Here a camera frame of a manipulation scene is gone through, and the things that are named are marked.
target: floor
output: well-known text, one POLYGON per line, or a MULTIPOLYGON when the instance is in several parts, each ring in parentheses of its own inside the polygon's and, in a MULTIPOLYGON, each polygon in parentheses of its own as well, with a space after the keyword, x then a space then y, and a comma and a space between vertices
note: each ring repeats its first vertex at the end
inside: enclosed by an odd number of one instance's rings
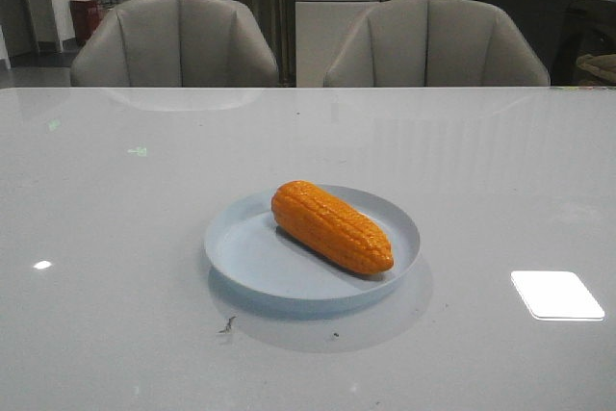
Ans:
POLYGON ((0 89, 70 87, 69 69, 77 52, 26 54, 11 58, 11 69, 0 67, 0 89))

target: gray chair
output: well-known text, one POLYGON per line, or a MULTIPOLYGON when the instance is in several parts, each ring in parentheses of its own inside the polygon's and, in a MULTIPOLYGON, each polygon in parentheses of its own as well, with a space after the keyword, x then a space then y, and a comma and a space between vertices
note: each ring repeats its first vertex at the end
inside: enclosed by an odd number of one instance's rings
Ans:
POLYGON ((276 60, 233 0, 131 0, 110 10, 70 69, 78 87, 275 87, 276 60))
POLYGON ((471 0, 392 0, 350 27, 326 87, 550 85, 511 18, 471 0))

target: white plate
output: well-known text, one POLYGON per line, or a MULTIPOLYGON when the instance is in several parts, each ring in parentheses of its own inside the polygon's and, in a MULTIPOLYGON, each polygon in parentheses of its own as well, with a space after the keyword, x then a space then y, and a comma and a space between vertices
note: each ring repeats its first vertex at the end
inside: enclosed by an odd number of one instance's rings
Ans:
POLYGON ((236 289, 268 307, 297 312, 345 311, 376 302, 409 271, 420 248, 413 220, 370 193, 321 185, 370 217, 387 234, 394 266, 361 277, 328 263, 290 238, 271 213, 269 190, 231 204, 210 224, 205 249, 213 267, 236 289))

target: glossy tabletop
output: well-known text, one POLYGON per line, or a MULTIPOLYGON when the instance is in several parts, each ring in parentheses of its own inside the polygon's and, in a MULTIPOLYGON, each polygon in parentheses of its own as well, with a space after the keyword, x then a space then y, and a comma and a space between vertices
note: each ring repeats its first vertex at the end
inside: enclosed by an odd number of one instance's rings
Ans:
POLYGON ((2 410, 616 409, 616 90, 9 89, 0 154, 2 410), (307 316, 212 270, 293 179, 414 220, 392 293, 307 316), (603 315, 534 317, 521 270, 603 315))

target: red trash can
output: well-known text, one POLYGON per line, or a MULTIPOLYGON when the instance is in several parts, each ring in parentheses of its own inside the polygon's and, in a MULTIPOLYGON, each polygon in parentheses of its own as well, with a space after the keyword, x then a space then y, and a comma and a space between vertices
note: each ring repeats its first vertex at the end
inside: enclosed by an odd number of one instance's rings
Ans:
POLYGON ((70 14, 78 45, 83 45, 98 27, 102 9, 96 0, 71 0, 70 14))

